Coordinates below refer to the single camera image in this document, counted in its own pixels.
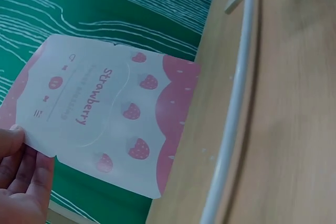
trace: green patterned cloth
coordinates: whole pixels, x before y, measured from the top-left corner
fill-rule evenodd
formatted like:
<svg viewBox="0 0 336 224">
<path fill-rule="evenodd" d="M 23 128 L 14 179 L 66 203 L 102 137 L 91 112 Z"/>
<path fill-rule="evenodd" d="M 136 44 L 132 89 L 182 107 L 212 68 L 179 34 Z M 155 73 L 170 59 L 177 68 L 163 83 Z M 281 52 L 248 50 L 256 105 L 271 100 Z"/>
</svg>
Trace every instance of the green patterned cloth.
<svg viewBox="0 0 336 224">
<path fill-rule="evenodd" d="M 0 0 L 0 103 L 51 34 L 194 60 L 211 0 Z M 151 199 L 56 162 L 51 199 L 98 223 L 144 223 Z"/>
</svg>

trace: white cable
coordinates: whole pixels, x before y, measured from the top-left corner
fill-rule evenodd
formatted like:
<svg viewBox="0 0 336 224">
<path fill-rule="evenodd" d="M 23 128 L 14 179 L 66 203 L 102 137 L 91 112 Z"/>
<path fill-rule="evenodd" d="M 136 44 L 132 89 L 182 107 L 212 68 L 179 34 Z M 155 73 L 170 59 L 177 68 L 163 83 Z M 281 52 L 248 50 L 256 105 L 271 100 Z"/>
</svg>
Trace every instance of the white cable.
<svg viewBox="0 0 336 224">
<path fill-rule="evenodd" d="M 243 25 L 237 57 L 236 73 L 233 83 L 230 104 L 226 116 L 221 147 L 219 149 L 216 168 L 208 192 L 200 224 L 215 223 L 216 214 L 221 203 L 226 183 L 230 160 L 237 136 L 240 111 L 245 91 L 248 55 L 250 50 L 253 23 L 254 0 L 245 0 Z"/>
</svg>

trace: pink strawberry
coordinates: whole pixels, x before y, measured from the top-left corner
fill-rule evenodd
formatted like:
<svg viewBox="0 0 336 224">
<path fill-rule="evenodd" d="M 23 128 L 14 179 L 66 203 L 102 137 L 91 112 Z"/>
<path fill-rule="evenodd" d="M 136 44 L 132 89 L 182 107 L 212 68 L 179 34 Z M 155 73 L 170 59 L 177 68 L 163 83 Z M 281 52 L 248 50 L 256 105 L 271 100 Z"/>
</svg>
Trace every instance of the pink strawberry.
<svg viewBox="0 0 336 224">
<path fill-rule="evenodd" d="M 157 79 L 151 74 L 149 74 L 147 75 L 146 79 L 140 82 L 140 87 L 144 89 L 156 89 L 158 87 Z"/>
<path fill-rule="evenodd" d="M 132 61 L 139 63 L 145 62 L 146 60 L 147 60 L 146 55 L 141 52 L 138 52 L 138 54 L 132 58 Z"/>
<path fill-rule="evenodd" d="M 149 156 L 149 147 L 147 143 L 141 139 L 131 139 L 129 140 L 129 145 L 132 145 L 133 147 L 129 149 L 128 155 L 135 159 L 146 159 Z"/>
<path fill-rule="evenodd" d="M 103 154 L 97 154 L 100 156 L 100 159 L 97 162 L 96 168 L 98 171 L 102 173 L 109 173 L 112 171 L 113 168 L 113 162 L 109 155 L 103 153 Z"/>
<path fill-rule="evenodd" d="M 136 120 L 140 117 L 140 109 L 135 103 L 131 103 L 127 110 L 122 115 L 130 120 Z"/>
</svg>

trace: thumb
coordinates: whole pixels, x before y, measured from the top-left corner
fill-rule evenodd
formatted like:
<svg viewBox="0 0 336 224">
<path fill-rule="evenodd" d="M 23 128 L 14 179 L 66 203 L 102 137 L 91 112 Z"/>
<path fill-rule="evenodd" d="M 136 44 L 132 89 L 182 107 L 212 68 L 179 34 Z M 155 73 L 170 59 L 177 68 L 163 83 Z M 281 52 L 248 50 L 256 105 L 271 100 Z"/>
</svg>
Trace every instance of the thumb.
<svg viewBox="0 0 336 224">
<path fill-rule="evenodd" d="M 24 138 L 24 130 L 16 124 L 10 130 L 0 129 L 0 158 L 16 153 L 22 146 Z"/>
</svg>

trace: pink and white packet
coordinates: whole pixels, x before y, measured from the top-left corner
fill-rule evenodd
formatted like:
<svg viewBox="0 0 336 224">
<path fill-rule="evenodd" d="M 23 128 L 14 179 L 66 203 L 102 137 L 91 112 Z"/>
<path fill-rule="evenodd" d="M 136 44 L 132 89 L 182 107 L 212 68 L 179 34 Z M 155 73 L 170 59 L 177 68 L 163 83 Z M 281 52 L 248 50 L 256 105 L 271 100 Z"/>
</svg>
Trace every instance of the pink and white packet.
<svg viewBox="0 0 336 224">
<path fill-rule="evenodd" d="M 50 36 L 2 106 L 27 144 L 135 193 L 164 192 L 200 67 L 138 48 Z"/>
</svg>

